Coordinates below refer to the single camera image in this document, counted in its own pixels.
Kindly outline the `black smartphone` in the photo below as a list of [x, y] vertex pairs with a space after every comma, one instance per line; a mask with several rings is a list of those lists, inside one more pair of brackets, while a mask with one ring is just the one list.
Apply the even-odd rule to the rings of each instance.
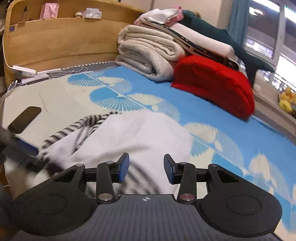
[[8, 130], [15, 135], [22, 133], [25, 128], [41, 113], [41, 108], [29, 106], [19, 114], [8, 126]]

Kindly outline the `tissue pack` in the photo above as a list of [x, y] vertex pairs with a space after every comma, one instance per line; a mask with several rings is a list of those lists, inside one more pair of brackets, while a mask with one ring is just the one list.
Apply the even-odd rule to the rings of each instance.
[[87, 19], [98, 19], [100, 20], [102, 18], [102, 12], [98, 8], [87, 8], [82, 13], [83, 18]]

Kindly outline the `folded clothes stack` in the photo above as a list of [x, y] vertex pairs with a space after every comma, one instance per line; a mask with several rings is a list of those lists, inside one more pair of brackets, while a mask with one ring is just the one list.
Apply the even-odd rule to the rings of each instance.
[[206, 37], [177, 21], [183, 16], [182, 9], [153, 9], [143, 13], [134, 24], [167, 33], [192, 55], [201, 55], [233, 70], [239, 69], [230, 45]]

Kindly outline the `white power strip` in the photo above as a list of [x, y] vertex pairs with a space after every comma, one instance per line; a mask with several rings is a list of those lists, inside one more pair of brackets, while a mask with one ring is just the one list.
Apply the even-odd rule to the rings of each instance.
[[15, 81], [21, 85], [26, 85], [38, 80], [49, 79], [50, 73], [61, 71], [61, 68], [36, 71], [34, 69], [14, 65], [12, 71], [15, 74]]

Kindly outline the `black white striped hoodie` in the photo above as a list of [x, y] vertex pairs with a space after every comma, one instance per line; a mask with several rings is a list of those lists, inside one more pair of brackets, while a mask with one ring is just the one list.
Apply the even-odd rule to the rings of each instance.
[[176, 194], [164, 170], [164, 156], [175, 162], [190, 158], [193, 138], [170, 117], [149, 110], [89, 115], [47, 138], [42, 159], [63, 169], [75, 164], [95, 168], [129, 154], [125, 180], [114, 185], [120, 194]]

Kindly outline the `blue white patterned bedsheet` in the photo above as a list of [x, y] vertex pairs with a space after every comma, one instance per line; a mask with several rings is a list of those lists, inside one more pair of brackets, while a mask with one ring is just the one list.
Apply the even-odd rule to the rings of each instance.
[[259, 118], [240, 120], [112, 62], [65, 69], [50, 80], [15, 88], [4, 101], [3, 126], [33, 105], [42, 111], [21, 137], [36, 147], [91, 114], [147, 109], [167, 115], [193, 136], [190, 162], [199, 168], [216, 163], [273, 194], [282, 207], [275, 232], [295, 240], [295, 145]]

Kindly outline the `wooden headboard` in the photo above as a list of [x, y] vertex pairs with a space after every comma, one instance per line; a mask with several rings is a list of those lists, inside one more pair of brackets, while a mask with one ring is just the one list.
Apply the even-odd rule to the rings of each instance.
[[[15, 80], [14, 65], [36, 71], [113, 61], [117, 35], [144, 13], [117, 1], [58, 1], [56, 19], [40, 20], [46, 1], [12, 1], [6, 12], [3, 34], [6, 84]], [[102, 18], [82, 13], [98, 8]]]

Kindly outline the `yellow plush toys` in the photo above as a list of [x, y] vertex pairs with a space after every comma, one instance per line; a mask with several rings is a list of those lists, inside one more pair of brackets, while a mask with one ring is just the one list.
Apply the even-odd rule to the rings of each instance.
[[284, 112], [295, 114], [295, 93], [289, 86], [279, 94], [278, 105]]

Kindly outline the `pink box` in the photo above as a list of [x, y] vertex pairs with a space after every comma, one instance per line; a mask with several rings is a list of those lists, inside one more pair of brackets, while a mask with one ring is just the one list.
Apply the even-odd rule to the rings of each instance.
[[45, 3], [41, 7], [40, 20], [56, 19], [58, 16], [59, 4], [58, 3]]

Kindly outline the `cream folded blanket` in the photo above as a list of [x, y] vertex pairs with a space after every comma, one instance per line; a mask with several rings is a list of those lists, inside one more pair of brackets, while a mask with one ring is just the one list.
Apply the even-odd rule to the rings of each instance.
[[172, 80], [175, 65], [186, 56], [172, 36], [136, 25], [124, 27], [118, 34], [117, 43], [115, 63], [153, 81]]

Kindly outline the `red folded blanket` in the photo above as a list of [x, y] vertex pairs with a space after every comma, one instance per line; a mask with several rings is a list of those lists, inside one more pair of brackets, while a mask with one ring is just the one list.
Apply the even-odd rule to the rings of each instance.
[[247, 77], [206, 57], [191, 55], [180, 60], [171, 87], [206, 99], [243, 120], [254, 113]]

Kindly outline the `blue curtain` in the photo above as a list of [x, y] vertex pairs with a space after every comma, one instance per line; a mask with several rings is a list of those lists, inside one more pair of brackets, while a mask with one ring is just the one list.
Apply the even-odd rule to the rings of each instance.
[[240, 46], [243, 46], [248, 28], [249, 5], [249, 0], [232, 1], [227, 32]]

